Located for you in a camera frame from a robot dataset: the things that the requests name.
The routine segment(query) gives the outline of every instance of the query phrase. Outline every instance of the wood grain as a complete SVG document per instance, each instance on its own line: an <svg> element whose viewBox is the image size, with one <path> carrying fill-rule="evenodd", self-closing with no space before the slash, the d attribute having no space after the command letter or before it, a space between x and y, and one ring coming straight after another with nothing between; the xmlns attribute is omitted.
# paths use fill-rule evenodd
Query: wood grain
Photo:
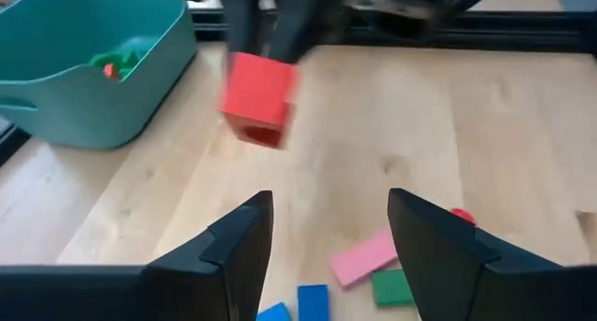
<svg viewBox="0 0 597 321"><path fill-rule="evenodd" d="M328 266L332 254L387 227L393 187L464 207L482 228L561 264L591 261L591 57L320 47L299 68L286 149L271 150L238 141L216 111L223 50L201 45L127 147L30 141L0 170L0 261L147 262L272 189L262 308L285 301L296 313L296 286L323 283L338 320L416 320L414 308L378 310L370 284L343 292Z"/></svg>

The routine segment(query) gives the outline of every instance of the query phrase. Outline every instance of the green block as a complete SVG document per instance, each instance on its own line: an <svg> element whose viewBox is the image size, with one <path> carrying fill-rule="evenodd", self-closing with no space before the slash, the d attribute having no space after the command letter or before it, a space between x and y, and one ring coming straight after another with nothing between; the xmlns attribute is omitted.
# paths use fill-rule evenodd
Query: green block
<svg viewBox="0 0 597 321"><path fill-rule="evenodd" d="M407 277L402 270L375 272L371 275L373 296L379 307L414 304Z"/></svg>

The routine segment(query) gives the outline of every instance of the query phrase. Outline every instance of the black metal frame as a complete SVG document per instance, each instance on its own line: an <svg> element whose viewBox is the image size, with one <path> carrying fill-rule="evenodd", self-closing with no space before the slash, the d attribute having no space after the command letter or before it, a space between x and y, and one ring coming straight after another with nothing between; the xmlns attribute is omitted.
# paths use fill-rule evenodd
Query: black metal frame
<svg viewBox="0 0 597 321"><path fill-rule="evenodd" d="M198 41L224 41L228 30L221 9L192 9ZM275 18L275 11L264 14ZM392 36L349 18L343 35L333 44L351 46L412 47L588 53L597 56L596 12L470 11L452 19L425 40ZM14 127L0 133L0 166L27 141L29 135Z"/></svg>

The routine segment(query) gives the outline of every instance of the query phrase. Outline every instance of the wooden block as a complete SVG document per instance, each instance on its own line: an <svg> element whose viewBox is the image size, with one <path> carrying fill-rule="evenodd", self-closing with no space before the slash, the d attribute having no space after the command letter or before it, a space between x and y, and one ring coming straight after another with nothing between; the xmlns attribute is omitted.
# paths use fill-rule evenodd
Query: wooden block
<svg viewBox="0 0 597 321"><path fill-rule="evenodd" d="M373 297L379 307L411 305L414 303L409 282L402 270L376 272L371 275Z"/></svg>
<svg viewBox="0 0 597 321"><path fill-rule="evenodd" d="M329 321L329 296L327 285L299 286L298 320Z"/></svg>
<svg viewBox="0 0 597 321"><path fill-rule="evenodd" d="M257 321L290 321L290 313L280 302L257 315Z"/></svg>
<svg viewBox="0 0 597 321"><path fill-rule="evenodd" d="M241 140L280 147L291 114L296 68L251 54L232 56L220 111Z"/></svg>
<svg viewBox="0 0 597 321"><path fill-rule="evenodd" d="M346 288L397 258L392 232L384 230L349 252L335 255L331 266L340 284Z"/></svg>

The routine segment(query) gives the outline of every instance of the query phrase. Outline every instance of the pink block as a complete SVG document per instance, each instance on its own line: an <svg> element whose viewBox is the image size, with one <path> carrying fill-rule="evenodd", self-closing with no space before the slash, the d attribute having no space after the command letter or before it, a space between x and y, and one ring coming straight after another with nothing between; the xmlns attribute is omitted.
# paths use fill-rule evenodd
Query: pink block
<svg viewBox="0 0 597 321"><path fill-rule="evenodd" d="M392 232L384 230L346 253L332 257L332 270L346 288L398 258Z"/></svg>

